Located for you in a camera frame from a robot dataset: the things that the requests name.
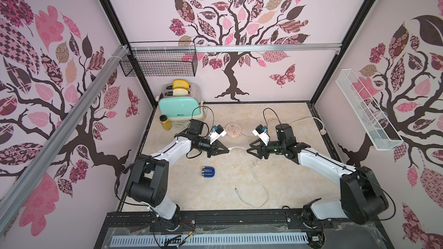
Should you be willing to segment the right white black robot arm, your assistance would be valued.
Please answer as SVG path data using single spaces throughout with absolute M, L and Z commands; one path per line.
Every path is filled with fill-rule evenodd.
M 252 156 L 268 159 L 271 154 L 282 155 L 339 187 L 339 198 L 317 198 L 304 205 L 302 217 L 306 224 L 328 219 L 349 219 L 364 225 L 389 208 L 388 198 L 370 168 L 354 167 L 320 154 L 310 145 L 298 142 L 289 124 L 276 126 L 275 141 L 270 139 L 268 129 L 261 124 L 253 130 L 253 135 L 257 140 L 250 143 L 247 149 Z

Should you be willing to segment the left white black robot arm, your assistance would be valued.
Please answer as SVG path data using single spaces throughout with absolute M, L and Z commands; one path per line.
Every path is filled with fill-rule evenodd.
M 165 148 L 153 155 L 142 154 L 130 166 L 126 195 L 149 207 L 161 219 L 174 220 L 180 211 L 179 206 L 167 197 L 169 168 L 194 149 L 205 152 L 207 157 L 230 152 L 218 140 L 226 135 L 225 129 L 221 125 L 214 126 L 204 137 L 201 135 L 204 126 L 204 122 L 193 119 Z

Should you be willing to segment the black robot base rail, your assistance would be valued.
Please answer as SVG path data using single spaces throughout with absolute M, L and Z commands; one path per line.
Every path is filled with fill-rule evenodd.
M 308 244 L 190 246 L 181 249 L 391 249 L 393 244 L 379 221 L 357 225 L 348 219 L 328 219 L 305 223 L 303 209 L 283 207 L 268 210 L 182 211 L 178 226 L 152 212 L 108 213 L 94 245 L 110 249 L 113 236 L 248 234 L 303 232 Z

